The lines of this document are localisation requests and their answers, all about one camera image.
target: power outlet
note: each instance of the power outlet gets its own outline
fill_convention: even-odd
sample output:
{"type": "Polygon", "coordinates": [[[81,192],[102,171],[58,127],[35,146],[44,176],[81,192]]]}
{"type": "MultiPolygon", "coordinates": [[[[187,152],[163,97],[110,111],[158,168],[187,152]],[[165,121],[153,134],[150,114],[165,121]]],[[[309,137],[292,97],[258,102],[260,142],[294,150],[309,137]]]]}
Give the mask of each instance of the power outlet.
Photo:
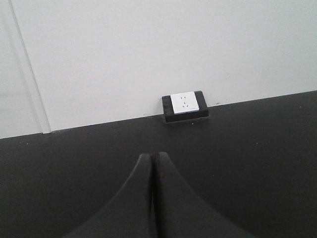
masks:
{"type": "Polygon", "coordinates": [[[194,92],[172,94],[170,98],[174,114],[199,111],[199,106],[194,92]]]}

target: black outlet box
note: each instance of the black outlet box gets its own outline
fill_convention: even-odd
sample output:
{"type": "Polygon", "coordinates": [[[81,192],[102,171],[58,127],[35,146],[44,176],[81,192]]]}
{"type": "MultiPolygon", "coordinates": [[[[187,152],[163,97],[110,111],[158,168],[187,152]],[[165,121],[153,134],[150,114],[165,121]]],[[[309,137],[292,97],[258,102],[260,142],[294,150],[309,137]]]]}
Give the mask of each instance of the black outlet box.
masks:
{"type": "Polygon", "coordinates": [[[162,97],[163,110],[166,122],[175,122],[180,120],[190,120],[204,118],[209,116],[208,107],[202,91],[195,92],[199,110],[195,112],[175,114],[173,110],[172,100],[170,95],[162,97]]]}

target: desk surface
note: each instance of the desk surface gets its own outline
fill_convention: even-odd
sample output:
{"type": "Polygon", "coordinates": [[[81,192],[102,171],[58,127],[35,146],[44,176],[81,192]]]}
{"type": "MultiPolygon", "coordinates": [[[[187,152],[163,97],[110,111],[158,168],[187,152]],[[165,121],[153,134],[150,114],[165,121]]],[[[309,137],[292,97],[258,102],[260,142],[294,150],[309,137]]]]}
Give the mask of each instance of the desk surface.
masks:
{"type": "Polygon", "coordinates": [[[0,140],[0,237],[56,238],[98,211],[140,153],[169,153],[213,208],[268,238],[317,236],[317,91],[0,140]]]}

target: white wall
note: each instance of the white wall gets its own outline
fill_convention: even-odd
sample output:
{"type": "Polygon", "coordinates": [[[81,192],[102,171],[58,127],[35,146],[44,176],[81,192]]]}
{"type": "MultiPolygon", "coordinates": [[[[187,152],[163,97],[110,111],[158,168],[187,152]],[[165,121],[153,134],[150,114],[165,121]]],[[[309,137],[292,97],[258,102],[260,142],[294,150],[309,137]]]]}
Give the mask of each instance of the white wall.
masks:
{"type": "Polygon", "coordinates": [[[12,0],[53,130],[317,90],[317,1],[12,0]]]}
{"type": "Polygon", "coordinates": [[[0,138],[49,132],[14,15],[0,1],[0,138]]]}

